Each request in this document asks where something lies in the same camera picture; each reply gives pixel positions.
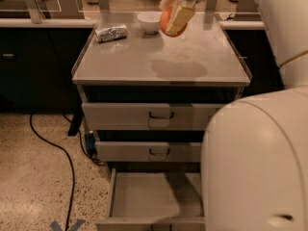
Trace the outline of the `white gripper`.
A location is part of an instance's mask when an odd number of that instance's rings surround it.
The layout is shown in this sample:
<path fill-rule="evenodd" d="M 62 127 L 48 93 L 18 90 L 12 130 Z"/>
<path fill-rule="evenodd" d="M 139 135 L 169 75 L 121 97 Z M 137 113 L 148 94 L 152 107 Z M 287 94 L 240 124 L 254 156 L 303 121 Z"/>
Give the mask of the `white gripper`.
<path fill-rule="evenodd" d="M 196 1 L 197 3 L 205 0 L 186 0 Z M 169 36 L 179 36 L 182 34 L 188 22 L 195 14 L 194 8 L 187 7 L 183 4 L 177 4 L 178 0 L 161 0 L 160 10 L 165 11 L 167 17 L 167 26 L 165 33 Z"/>

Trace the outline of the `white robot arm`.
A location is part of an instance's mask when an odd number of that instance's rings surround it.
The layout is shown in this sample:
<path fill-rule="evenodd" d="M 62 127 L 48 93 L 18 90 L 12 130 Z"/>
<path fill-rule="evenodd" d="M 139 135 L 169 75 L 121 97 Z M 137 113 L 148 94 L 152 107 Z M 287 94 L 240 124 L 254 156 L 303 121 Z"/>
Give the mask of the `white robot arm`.
<path fill-rule="evenodd" d="M 205 231 L 308 231 L 308 0 L 254 0 L 284 84 L 222 107 L 201 148 Z"/>

